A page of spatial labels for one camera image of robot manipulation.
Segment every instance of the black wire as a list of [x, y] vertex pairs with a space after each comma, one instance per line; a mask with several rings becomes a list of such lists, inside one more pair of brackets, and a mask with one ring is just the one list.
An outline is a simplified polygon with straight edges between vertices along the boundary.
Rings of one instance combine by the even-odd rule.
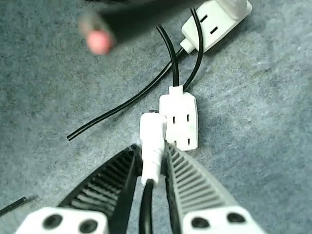
[[[187, 53], [185, 52], [185, 50], [183, 48], [180, 48], [179, 51], [176, 53], [176, 57], [178, 59], [182, 59], [185, 55], [187, 55]], [[119, 105], [118, 107], [100, 115], [99, 117], [91, 120], [90, 122], [84, 124], [82, 127], [78, 128], [77, 130], [75, 130], [74, 132], [72, 132], [70, 135], [67, 136], [67, 139], [69, 141], [71, 141], [72, 139], [76, 138], [77, 136], [79, 136], [81, 133], [83, 133], [84, 131], [86, 131], [87, 129], [91, 128], [92, 126], [94, 126], [95, 124], [109, 118], [110, 116], [118, 113], [119, 111], [123, 110], [124, 108], [130, 106], [131, 104], [135, 103], [136, 101], [140, 100], [141, 98], [143, 98], [145, 95], [147, 95], [147, 92], [151, 90], [151, 88], [153, 88], [154, 86], [156, 86], [160, 80], [162, 78], [165, 77], [165, 75], [170, 71], [172, 67], [172, 63], [169, 62], [163, 69], [162, 71], [158, 74], [157, 77], [155, 77], [152, 82], [150, 82], [143, 90], [141, 90], [138, 94], [136, 94], [135, 96], [133, 96], [132, 98], [130, 98], [129, 100], [127, 100], [126, 102], [124, 102], [123, 104]]]
[[139, 234], [152, 234], [152, 193], [153, 193], [154, 181], [148, 179], [145, 184], [139, 218]]
[[8, 205], [7, 207], [3, 208], [2, 210], [0, 210], [0, 216], [6, 214], [9, 211], [14, 210], [15, 208], [17, 208], [18, 206], [24, 204], [27, 201], [26, 197], [22, 197], [21, 199], [13, 202], [12, 204]]
[[200, 21], [199, 21], [199, 18], [198, 18], [198, 15], [196, 13], [196, 10], [195, 8], [192, 8], [191, 9], [191, 13], [194, 17], [194, 20], [195, 20], [195, 24], [196, 24], [196, 28], [197, 28], [197, 31], [198, 31], [198, 38], [199, 38], [199, 50], [198, 50], [198, 55], [197, 55], [197, 61], [196, 61], [196, 64], [195, 64], [195, 67], [190, 75], [190, 77], [187, 79], [187, 81], [185, 82], [185, 84], [183, 85], [183, 90], [186, 90], [190, 83], [192, 82], [192, 80], [194, 79], [197, 71], [199, 70], [199, 67], [200, 67], [200, 64], [201, 64], [201, 61], [203, 59], [203, 55], [204, 55], [204, 38], [203, 38], [203, 32], [202, 32], [202, 29], [201, 29], [201, 24], [200, 24]]
[[157, 30], [159, 31], [161, 37], [163, 38], [163, 40], [166, 43], [169, 55], [170, 55], [170, 60], [172, 63], [172, 76], [173, 76], [173, 83], [172, 85], [174, 87], [179, 86], [180, 85], [180, 81], [179, 81], [179, 64], [177, 62], [177, 58], [176, 58], [176, 52], [175, 52], [175, 48], [172, 45], [172, 42], [168, 36], [168, 34], [166, 33], [165, 29], [159, 25], [157, 26]]

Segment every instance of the white extension cord outlet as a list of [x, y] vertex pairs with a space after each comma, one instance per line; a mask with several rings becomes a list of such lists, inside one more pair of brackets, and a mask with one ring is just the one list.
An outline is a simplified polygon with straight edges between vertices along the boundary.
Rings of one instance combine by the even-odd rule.
[[183, 86], [169, 87], [169, 94], [159, 98], [159, 113], [167, 118], [166, 141], [182, 151], [198, 148], [196, 99], [183, 92]]
[[[210, 0], [204, 2], [197, 15], [201, 22], [204, 39], [204, 52], [209, 50], [235, 28], [250, 12], [252, 5], [248, 0]], [[193, 17], [182, 26], [185, 39], [181, 42], [189, 54], [199, 50], [199, 38]]]

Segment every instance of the screw hole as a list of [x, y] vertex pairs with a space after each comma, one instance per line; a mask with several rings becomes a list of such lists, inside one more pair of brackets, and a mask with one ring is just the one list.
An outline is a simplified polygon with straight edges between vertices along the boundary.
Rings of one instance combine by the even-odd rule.
[[92, 219], [88, 219], [84, 221], [81, 225], [79, 230], [81, 233], [88, 234], [94, 232], [98, 227], [98, 222]]
[[230, 223], [244, 223], [246, 220], [240, 214], [230, 213], [230, 214], [228, 214], [228, 221]]
[[47, 217], [43, 222], [43, 227], [45, 229], [54, 229], [60, 225], [63, 218], [59, 214], [53, 214], [49, 217]]
[[201, 217], [196, 217], [192, 219], [192, 226], [194, 228], [208, 228], [210, 227], [209, 222]]

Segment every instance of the gray carpet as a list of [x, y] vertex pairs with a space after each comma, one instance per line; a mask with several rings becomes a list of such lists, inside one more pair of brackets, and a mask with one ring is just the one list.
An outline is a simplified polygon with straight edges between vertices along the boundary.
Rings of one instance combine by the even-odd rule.
[[[312, 1], [251, 0], [252, 14], [204, 56], [190, 87], [199, 108], [193, 155], [271, 234], [312, 230]], [[168, 75], [145, 99], [75, 140], [66, 135], [124, 102], [169, 60], [156, 30], [110, 56], [79, 37], [81, 0], [0, 3], [0, 218], [12, 234], [26, 215], [55, 206], [94, 169], [138, 141], [141, 113], [158, 107]], [[189, 11], [164, 24], [176, 48]], [[181, 80], [197, 53], [180, 63]], [[129, 223], [137, 233], [142, 186]], [[164, 183], [155, 190], [155, 233], [170, 233]]]

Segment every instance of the white plug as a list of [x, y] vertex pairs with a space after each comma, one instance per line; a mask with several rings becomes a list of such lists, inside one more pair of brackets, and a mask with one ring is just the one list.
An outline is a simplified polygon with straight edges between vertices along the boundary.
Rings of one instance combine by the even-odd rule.
[[[235, 28], [251, 11], [248, 0], [210, 0], [204, 2], [197, 15], [201, 22], [204, 39], [204, 52], [209, 50]], [[185, 39], [181, 42], [183, 49], [189, 54], [199, 50], [199, 38], [193, 17], [182, 26]]]
[[159, 113], [167, 117], [166, 140], [182, 151], [198, 148], [196, 99], [183, 92], [183, 86], [169, 87], [169, 94], [159, 98]]
[[144, 113], [140, 120], [140, 140], [142, 141], [143, 169], [141, 182], [145, 186], [148, 179], [157, 185], [160, 178], [161, 162], [165, 152], [167, 119], [155, 111]]

